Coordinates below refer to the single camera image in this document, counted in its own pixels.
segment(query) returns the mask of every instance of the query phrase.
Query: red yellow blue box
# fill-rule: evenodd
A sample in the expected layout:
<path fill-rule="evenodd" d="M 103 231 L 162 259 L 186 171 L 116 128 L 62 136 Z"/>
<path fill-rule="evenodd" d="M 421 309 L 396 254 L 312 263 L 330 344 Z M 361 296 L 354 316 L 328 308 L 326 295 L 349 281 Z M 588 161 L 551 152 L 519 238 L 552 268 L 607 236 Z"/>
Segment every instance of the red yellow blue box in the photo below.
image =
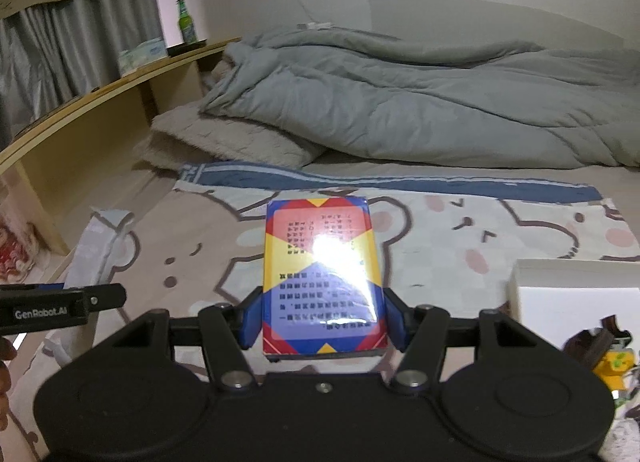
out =
<path fill-rule="evenodd" d="M 366 199 L 267 207 L 263 351 L 343 356 L 386 347 L 380 268 Z"/>

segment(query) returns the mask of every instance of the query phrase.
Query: human hand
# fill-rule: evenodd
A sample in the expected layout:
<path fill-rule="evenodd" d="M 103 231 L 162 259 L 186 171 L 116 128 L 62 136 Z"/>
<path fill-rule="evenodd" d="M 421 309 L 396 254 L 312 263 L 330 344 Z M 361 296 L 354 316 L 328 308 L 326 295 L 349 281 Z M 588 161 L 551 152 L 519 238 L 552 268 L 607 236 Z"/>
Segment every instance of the human hand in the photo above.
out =
<path fill-rule="evenodd" d="M 0 431 L 9 425 L 9 398 L 6 392 L 11 388 L 11 375 L 3 361 L 11 361 L 17 356 L 14 346 L 7 338 L 0 337 Z"/>

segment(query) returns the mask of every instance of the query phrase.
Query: curtain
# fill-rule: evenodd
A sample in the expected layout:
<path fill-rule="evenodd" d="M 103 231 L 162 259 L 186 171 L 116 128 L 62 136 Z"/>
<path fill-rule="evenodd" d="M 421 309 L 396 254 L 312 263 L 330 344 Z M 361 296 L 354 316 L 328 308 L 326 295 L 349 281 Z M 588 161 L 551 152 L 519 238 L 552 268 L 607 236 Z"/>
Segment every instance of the curtain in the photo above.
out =
<path fill-rule="evenodd" d="M 118 54 L 153 38 L 162 38 L 156 0 L 63 0 L 0 20 L 0 146 L 118 79 Z"/>

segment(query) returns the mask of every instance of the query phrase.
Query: blue stripe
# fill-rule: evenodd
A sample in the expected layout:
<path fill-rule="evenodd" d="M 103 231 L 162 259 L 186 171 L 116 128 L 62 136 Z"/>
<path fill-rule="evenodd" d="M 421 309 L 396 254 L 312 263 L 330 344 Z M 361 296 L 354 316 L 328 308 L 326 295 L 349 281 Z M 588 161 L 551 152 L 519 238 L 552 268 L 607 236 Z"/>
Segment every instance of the blue stripe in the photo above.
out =
<path fill-rule="evenodd" d="M 182 169 L 180 179 L 204 186 L 245 187 L 273 191 L 373 187 L 546 203 L 602 200 L 602 195 L 593 186 L 549 180 L 429 176 L 341 177 L 236 161 L 204 165 L 188 164 Z"/>

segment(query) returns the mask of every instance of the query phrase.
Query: wooden shelf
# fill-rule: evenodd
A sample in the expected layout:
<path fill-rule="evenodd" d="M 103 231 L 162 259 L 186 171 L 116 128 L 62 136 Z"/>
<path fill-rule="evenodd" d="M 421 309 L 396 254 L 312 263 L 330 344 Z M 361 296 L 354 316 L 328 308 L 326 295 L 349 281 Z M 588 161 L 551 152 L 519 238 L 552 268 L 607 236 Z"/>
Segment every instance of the wooden shelf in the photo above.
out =
<path fill-rule="evenodd" d="M 134 147 L 158 112 L 203 97 L 199 71 L 213 66 L 230 41 L 237 40 L 158 60 L 70 102 L 0 152 L 10 197 L 51 251 L 30 280 L 60 276 L 92 208 L 140 218 L 172 188 L 175 177 L 139 164 Z"/>

